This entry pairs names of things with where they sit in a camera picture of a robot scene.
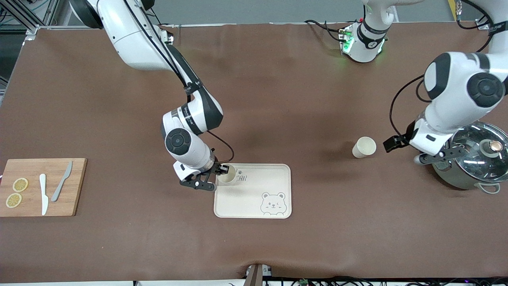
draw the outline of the white knife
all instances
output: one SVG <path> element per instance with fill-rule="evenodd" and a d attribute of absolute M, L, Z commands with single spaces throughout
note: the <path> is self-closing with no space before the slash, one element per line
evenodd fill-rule
<path fill-rule="evenodd" d="M 72 161 L 69 161 L 69 165 L 67 165 L 67 170 L 65 170 L 65 173 L 63 174 L 62 179 L 60 180 L 60 184 L 58 184 L 58 187 L 56 187 L 55 192 L 53 193 L 53 196 L 51 197 L 52 202 L 56 202 L 58 199 L 58 196 L 60 195 L 60 191 L 62 190 L 64 181 L 71 175 L 72 170 Z"/>
<path fill-rule="evenodd" d="M 48 196 L 46 196 L 46 174 L 41 174 L 39 176 L 39 181 L 41 181 L 42 215 L 46 215 L 46 211 L 48 210 L 48 202 L 49 202 L 49 198 L 48 198 Z"/>

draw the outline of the stainless steel pot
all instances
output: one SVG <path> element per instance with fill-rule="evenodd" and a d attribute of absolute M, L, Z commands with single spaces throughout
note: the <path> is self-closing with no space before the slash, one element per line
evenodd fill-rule
<path fill-rule="evenodd" d="M 497 194 L 508 180 L 508 136 L 494 125 L 474 122 L 459 129 L 450 145 L 463 145 L 468 153 L 447 162 L 434 163 L 437 174 L 452 186 Z"/>

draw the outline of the brown tablecloth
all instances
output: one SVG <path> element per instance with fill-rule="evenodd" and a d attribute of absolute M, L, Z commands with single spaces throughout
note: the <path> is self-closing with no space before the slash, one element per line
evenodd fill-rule
<path fill-rule="evenodd" d="M 416 150 L 382 147 L 397 90 L 440 53 L 476 50 L 485 32 L 398 23 L 368 64 L 341 56 L 315 26 L 175 32 L 225 111 L 216 133 L 234 162 L 291 167 L 291 217 L 217 218 L 213 193 L 178 184 L 161 138 L 162 115 L 185 102 L 176 76 L 130 68 L 104 31 L 40 30 L 0 108 L 0 167 L 52 157 L 88 165 L 75 217 L 0 219 L 0 282 L 237 278 L 253 263 L 298 277 L 508 275 L 508 185 L 459 191 L 413 164 Z M 507 104 L 484 120 L 508 129 Z M 424 108 L 411 87 L 396 124 L 405 129 Z M 361 136 L 378 152 L 359 160 L 351 148 Z"/>

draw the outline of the wooden cutting board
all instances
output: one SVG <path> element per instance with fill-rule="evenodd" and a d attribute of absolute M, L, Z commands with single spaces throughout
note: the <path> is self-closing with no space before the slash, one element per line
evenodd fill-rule
<path fill-rule="evenodd" d="M 58 200 L 52 202 L 51 197 L 71 160 L 71 175 L 65 180 Z M 0 184 L 0 217 L 42 216 L 40 174 L 46 174 L 46 195 L 49 197 L 45 216 L 73 216 L 78 205 L 85 167 L 84 158 L 8 160 Z M 28 187 L 19 193 L 22 196 L 21 203 L 15 208 L 8 208 L 7 197 L 15 193 L 12 185 L 19 178 L 26 178 Z"/>

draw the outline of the paper cup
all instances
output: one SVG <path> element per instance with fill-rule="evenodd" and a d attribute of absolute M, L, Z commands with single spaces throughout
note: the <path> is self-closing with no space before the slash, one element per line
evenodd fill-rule
<path fill-rule="evenodd" d="M 370 137 L 362 137 L 353 147 L 353 156 L 363 158 L 376 152 L 376 142 Z"/>
<path fill-rule="evenodd" d="M 219 180 L 221 183 L 231 183 L 236 176 L 236 169 L 228 164 L 225 164 L 226 166 L 229 166 L 229 171 L 227 174 L 219 175 L 217 176 L 217 180 Z"/>

